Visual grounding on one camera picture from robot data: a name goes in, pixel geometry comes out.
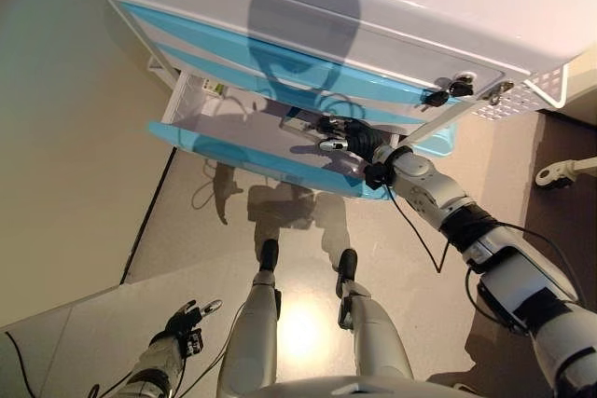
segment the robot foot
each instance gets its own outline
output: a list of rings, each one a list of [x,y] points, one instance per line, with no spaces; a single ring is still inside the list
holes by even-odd
[[[268,270],[273,272],[278,264],[278,241],[266,240],[261,247],[261,262],[259,263],[259,270]]]
[[[354,281],[357,261],[354,249],[344,249],[338,263],[338,281],[336,281],[336,295],[338,298],[342,298],[342,284],[348,280]]]

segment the open drawer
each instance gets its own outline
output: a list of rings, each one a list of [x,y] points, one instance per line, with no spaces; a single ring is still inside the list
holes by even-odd
[[[149,130],[179,148],[279,181],[343,196],[386,199],[364,181],[364,161],[349,153],[319,150],[308,137],[280,129],[291,106],[228,87],[222,98],[183,72],[161,123]]]

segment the black knob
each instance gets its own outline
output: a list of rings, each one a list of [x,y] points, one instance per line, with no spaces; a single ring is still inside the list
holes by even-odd
[[[450,98],[450,94],[445,90],[439,90],[437,92],[433,92],[425,97],[423,100],[423,104],[428,106],[440,107],[442,106],[448,99]]]
[[[456,80],[450,84],[448,92],[452,97],[467,97],[468,95],[472,95],[474,93],[472,84],[459,80]]]
[[[388,169],[381,162],[365,167],[365,184],[372,190],[377,190],[387,183]]]

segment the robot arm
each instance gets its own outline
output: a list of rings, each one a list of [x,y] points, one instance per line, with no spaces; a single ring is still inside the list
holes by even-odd
[[[496,317],[511,331],[531,336],[557,396],[595,396],[597,314],[576,303],[575,289],[560,270],[408,147],[382,145],[370,162],[368,183],[392,186],[445,235],[480,274],[479,295]]]
[[[157,333],[149,347],[139,357],[127,383],[114,398],[168,398],[172,397],[183,361],[203,349],[201,329],[195,326],[207,315],[222,306],[215,300],[199,309],[195,300],[186,303]]]

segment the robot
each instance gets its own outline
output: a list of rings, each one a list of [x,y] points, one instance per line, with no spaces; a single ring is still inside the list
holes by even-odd
[[[568,278],[531,244],[480,208],[449,176],[407,145],[393,147],[382,133],[350,118],[323,117],[329,138],[324,151],[350,151],[368,162],[369,186],[390,187],[461,253],[468,274],[480,275],[478,291],[495,318],[532,339],[538,364],[558,398],[597,396],[597,314],[578,303]],[[413,379],[400,336],[382,305],[355,281],[356,252],[347,249],[338,265],[338,324],[354,334],[356,375],[288,383],[276,379],[276,326],[282,294],[276,289],[276,240],[264,243],[259,269],[233,326],[220,368],[216,396],[466,398],[468,392]],[[117,398],[171,398],[183,360],[201,350],[194,329],[221,302],[204,308],[189,302],[154,336]]]

